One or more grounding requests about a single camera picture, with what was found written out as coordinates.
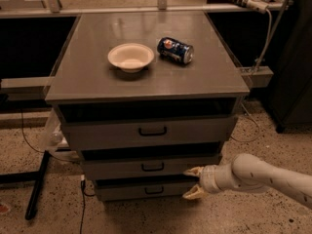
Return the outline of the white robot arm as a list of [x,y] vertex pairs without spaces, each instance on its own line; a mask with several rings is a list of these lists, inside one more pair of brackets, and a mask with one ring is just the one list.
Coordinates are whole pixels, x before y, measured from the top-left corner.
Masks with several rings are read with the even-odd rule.
[[239,154],[231,163],[194,167],[184,172],[199,181],[182,197],[194,200],[225,190],[262,193],[268,187],[312,209],[312,176],[275,167],[252,154]]

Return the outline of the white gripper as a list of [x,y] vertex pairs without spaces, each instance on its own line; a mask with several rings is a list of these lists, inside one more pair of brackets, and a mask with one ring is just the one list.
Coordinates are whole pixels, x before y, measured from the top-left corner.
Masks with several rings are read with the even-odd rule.
[[183,172],[186,176],[200,177],[200,186],[195,184],[185,192],[182,197],[186,200],[197,200],[207,196],[208,193],[219,193],[224,190],[233,189],[235,179],[233,178],[229,165],[211,165],[194,167]]

